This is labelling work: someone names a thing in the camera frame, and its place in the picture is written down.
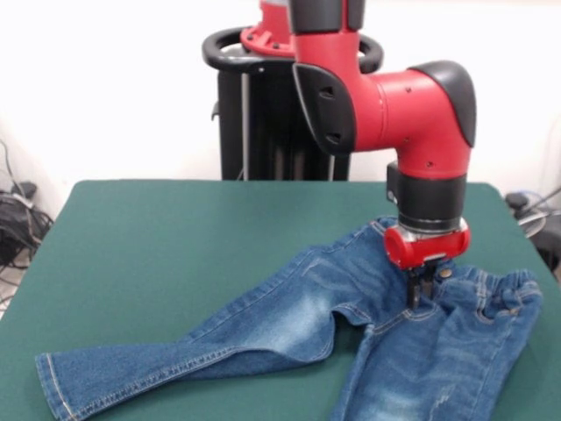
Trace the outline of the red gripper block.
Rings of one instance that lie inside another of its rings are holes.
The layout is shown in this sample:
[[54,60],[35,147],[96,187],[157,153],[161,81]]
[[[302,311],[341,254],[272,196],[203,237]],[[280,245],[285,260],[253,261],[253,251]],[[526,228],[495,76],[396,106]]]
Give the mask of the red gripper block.
[[[407,270],[407,306],[418,306],[422,292],[434,296],[437,260],[452,259],[464,253],[471,241],[469,226],[460,222],[456,231],[432,235],[408,231],[401,225],[385,230],[384,247],[388,259],[398,268]],[[424,265],[422,276],[415,268]]]

